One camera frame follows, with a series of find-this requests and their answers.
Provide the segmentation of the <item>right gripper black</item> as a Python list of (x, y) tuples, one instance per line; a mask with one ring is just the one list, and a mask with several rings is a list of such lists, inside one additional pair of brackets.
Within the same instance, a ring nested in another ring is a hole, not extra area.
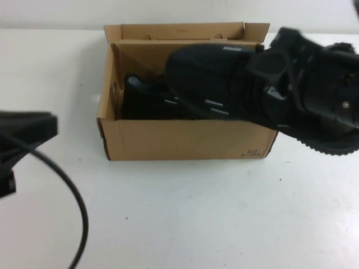
[(310, 49), (311, 42), (299, 30), (281, 27), (270, 43), (270, 51), (253, 55), (246, 69), (263, 80), (288, 78), (289, 94), (296, 107), (304, 111), (301, 85), (309, 66)]

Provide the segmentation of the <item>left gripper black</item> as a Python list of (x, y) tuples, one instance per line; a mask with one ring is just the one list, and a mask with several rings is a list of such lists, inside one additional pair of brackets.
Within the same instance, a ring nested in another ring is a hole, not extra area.
[[(58, 120), (50, 112), (1, 111), (1, 133), (17, 138), (35, 149), (58, 134)], [(13, 167), (26, 154), (19, 146), (1, 138), (2, 198), (16, 192)]]

